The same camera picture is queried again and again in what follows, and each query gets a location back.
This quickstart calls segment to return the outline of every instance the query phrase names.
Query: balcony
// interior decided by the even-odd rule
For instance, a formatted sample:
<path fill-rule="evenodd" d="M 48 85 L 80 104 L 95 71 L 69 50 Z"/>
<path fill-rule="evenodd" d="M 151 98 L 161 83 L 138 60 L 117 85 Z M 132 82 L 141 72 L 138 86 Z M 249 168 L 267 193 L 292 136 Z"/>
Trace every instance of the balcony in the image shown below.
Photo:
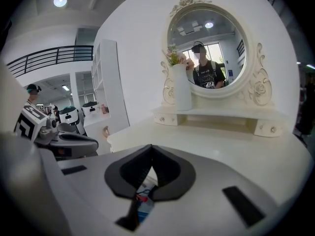
<path fill-rule="evenodd" d="M 45 49 L 25 55 L 7 67 L 15 78 L 37 69 L 67 62 L 93 60 L 93 46 L 72 45 Z"/>

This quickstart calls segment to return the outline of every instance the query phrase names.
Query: vanity table drawer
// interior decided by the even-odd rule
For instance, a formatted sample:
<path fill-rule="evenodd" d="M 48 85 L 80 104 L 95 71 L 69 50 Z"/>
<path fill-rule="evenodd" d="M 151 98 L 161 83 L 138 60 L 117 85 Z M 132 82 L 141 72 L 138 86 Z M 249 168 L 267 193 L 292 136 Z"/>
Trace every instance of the vanity table drawer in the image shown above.
<path fill-rule="evenodd" d="M 185 116 L 183 115 L 154 114 L 154 121 L 156 123 L 168 126 L 178 126 L 184 119 Z"/>
<path fill-rule="evenodd" d="M 282 123 L 271 120 L 257 120 L 254 135 L 264 137 L 277 137 L 282 134 Z"/>

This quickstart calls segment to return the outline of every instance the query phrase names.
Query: ornate mirror frame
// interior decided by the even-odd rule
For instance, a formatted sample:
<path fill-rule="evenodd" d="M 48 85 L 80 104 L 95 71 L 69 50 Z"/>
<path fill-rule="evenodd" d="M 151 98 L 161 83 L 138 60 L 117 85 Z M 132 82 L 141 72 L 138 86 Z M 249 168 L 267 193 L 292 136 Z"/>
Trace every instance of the ornate mirror frame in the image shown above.
<path fill-rule="evenodd" d="M 244 100 L 246 104 L 250 101 L 252 105 L 265 106 L 271 100 L 271 83 L 267 72 L 263 69 L 262 60 L 265 58 L 261 54 L 262 45 L 256 41 L 247 27 L 246 22 L 234 13 L 233 8 L 225 8 L 221 4 L 214 4 L 211 0 L 180 0 L 169 13 L 165 30 L 162 35 L 162 49 L 167 51 L 168 37 L 174 23 L 183 13 L 193 8 L 208 8 L 218 12 L 228 18 L 240 32 L 245 45 L 245 62 L 239 76 L 228 86 L 216 90 L 210 90 L 196 86 L 191 83 L 190 88 L 195 95 L 210 99 L 225 99 L 235 95 L 238 99 Z M 163 73 L 166 75 L 163 98 L 166 104 L 174 105 L 174 84 L 173 73 L 166 59 L 161 62 Z"/>

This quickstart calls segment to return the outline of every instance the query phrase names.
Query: drawer knob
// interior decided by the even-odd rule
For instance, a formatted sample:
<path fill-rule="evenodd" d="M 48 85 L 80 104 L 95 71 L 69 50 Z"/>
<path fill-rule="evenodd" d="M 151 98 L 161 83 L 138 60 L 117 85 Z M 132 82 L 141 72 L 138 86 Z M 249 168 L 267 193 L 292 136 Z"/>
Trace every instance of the drawer knob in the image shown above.
<path fill-rule="evenodd" d="M 270 131 L 271 131 L 271 133 L 275 133 L 275 132 L 277 131 L 277 129 L 276 129 L 276 127 L 272 127 L 272 128 L 270 129 Z"/>

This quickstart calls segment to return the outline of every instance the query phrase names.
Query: ceiling light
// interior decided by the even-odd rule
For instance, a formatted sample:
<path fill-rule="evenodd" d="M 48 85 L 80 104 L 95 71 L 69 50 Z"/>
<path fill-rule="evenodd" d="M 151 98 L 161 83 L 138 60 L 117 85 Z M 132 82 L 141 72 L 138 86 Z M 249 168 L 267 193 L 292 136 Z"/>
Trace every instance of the ceiling light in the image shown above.
<path fill-rule="evenodd" d="M 310 65 L 310 64 L 308 64 L 308 65 L 306 65 L 306 66 L 308 66 L 309 68 L 315 69 L 315 67 L 312 66 L 312 65 Z"/>
<path fill-rule="evenodd" d="M 206 28 L 212 28 L 213 27 L 213 23 L 206 23 L 205 27 Z"/>
<path fill-rule="evenodd" d="M 67 86 L 62 86 L 62 88 L 63 88 L 64 90 L 66 90 L 66 91 L 69 91 L 69 90 L 70 90 L 69 88 L 67 88 Z"/>
<path fill-rule="evenodd" d="M 67 3 L 67 0 L 54 0 L 54 5 L 57 7 L 63 7 Z"/>

